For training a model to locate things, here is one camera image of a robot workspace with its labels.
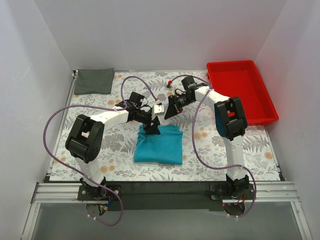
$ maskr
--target gray cloth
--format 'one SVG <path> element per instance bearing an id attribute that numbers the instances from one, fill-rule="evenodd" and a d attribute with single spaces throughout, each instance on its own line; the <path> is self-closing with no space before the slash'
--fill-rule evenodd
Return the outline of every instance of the gray cloth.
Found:
<path id="1" fill-rule="evenodd" d="M 79 69 L 74 94 L 110 94 L 115 71 L 109 69 Z"/>

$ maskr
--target table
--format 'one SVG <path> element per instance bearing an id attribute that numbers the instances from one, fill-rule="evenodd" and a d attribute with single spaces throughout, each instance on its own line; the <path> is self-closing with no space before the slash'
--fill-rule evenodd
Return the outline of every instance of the table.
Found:
<path id="1" fill-rule="evenodd" d="M 124 78 L 137 76 L 144 79 L 151 87 L 155 96 L 163 102 L 165 109 L 168 106 L 170 91 L 165 90 L 167 82 L 178 75 L 194 75 L 206 78 L 206 71 L 146 71 L 146 72 L 116 72 L 112 84 L 111 94 L 84 94 L 73 95 L 71 105 L 92 105 L 111 108 L 121 101 L 120 87 Z M 173 85 L 182 88 L 181 79 Z M 124 97 L 129 98 L 132 91 L 147 97 L 149 103 L 153 98 L 145 85 L 137 80 L 130 79 L 124 85 Z M 103 136 L 98 162 L 101 172 L 107 181 L 225 181 L 226 171 L 212 170 L 203 166 L 194 154 L 191 140 L 191 128 L 197 102 L 183 108 L 183 113 L 164 120 L 159 118 L 162 125 L 174 124 L 183 131 L 182 148 L 183 164 L 170 165 L 158 163 L 134 163 L 139 126 L 138 122 L 128 122 L 106 130 Z M 101 110 L 73 107 L 67 112 L 63 122 L 62 132 L 57 142 L 57 157 L 78 169 L 75 159 L 65 149 L 65 142 L 71 127 L 79 114 L 91 116 Z M 219 136 L 214 112 L 207 106 L 201 106 L 195 126 L 195 141 L 202 159 L 213 167 L 227 165 L 227 157 L 223 139 Z M 252 171 L 257 181 L 279 181 L 279 173 L 272 153 L 271 142 L 263 126 L 250 126 L 246 129 L 243 142 L 244 163 Z M 58 162 L 51 166 L 50 181 L 78 181 L 81 176 Z"/>

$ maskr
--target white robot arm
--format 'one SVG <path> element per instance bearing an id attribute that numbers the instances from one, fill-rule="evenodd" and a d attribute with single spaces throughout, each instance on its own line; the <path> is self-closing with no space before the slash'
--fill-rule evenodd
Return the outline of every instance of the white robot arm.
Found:
<path id="1" fill-rule="evenodd" d="M 169 106 L 164 119 L 181 113 L 184 106 L 195 101 L 200 102 L 209 90 L 204 83 L 196 84 L 192 76 L 181 82 L 185 91 L 181 94 L 173 91 L 173 95 L 168 97 Z M 216 129 L 225 144 L 227 165 L 244 166 L 243 139 L 248 123 L 240 99 L 229 98 L 211 90 L 203 103 L 214 110 Z M 248 189 L 249 177 L 242 167 L 228 168 L 226 180 L 233 194 L 237 195 Z"/>
<path id="2" fill-rule="evenodd" d="M 83 114 L 77 116 L 66 140 L 65 148 L 70 151 L 87 178 L 101 185 L 106 185 L 106 179 L 100 171 L 97 159 L 104 130 L 129 121 L 137 121 L 143 124 L 146 134 L 160 134 L 158 116 L 164 114 L 164 106 L 156 102 L 153 107 L 148 106 L 149 110 L 145 111 L 141 109 L 144 107 L 142 105 L 144 98 L 143 95 L 132 92 L 130 98 L 126 100 L 128 106 L 126 110 L 117 111 L 117 109 L 123 109 L 125 106 L 122 101 L 114 107 L 114 111 L 105 111 L 92 116 Z M 96 186 L 87 178 L 80 179 L 87 192 L 95 199 L 103 197 L 105 190 Z"/>

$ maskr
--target blue towel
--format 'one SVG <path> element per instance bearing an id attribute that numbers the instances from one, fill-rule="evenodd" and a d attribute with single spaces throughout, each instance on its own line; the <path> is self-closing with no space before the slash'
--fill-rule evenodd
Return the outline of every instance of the blue towel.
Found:
<path id="1" fill-rule="evenodd" d="M 179 126 L 159 126 L 160 135 L 147 135 L 140 126 L 134 153 L 136 163 L 182 164 L 182 131 Z"/>

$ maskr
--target red tray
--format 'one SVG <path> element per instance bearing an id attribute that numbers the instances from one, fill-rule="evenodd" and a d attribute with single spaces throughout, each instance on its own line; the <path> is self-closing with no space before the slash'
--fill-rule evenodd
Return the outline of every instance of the red tray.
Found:
<path id="1" fill-rule="evenodd" d="M 206 67 L 215 91 L 241 99 L 249 126 L 267 125 L 279 119 L 253 61 L 209 62 Z"/>

